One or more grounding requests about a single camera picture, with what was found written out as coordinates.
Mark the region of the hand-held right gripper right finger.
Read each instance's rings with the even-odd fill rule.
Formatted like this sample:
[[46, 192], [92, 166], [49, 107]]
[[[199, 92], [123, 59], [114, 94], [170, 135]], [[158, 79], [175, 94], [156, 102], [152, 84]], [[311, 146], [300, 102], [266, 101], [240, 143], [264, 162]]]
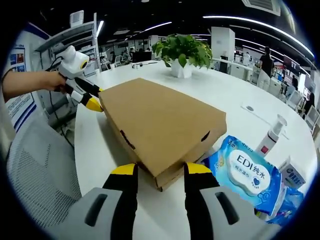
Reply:
[[259, 219], [248, 201], [219, 186], [202, 164], [184, 164], [184, 192], [192, 240], [271, 240], [281, 229]]

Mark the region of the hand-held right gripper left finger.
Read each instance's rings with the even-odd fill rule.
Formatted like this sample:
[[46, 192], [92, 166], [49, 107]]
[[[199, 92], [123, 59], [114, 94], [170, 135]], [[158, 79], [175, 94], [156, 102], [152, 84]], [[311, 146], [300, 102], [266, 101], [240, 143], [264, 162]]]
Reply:
[[87, 192], [59, 225], [60, 240], [131, 240], [138, 208], [138, 166], [114, 169], [103, 187]]

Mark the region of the person's left hand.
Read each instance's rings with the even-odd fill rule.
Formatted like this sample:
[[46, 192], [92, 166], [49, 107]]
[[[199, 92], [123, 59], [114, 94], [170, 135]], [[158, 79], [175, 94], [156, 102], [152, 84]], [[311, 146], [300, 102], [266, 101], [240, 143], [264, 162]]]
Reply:
[[58, 71], [44, 71], [41, 88], [53, 92], [66, 92], [66, 79]]

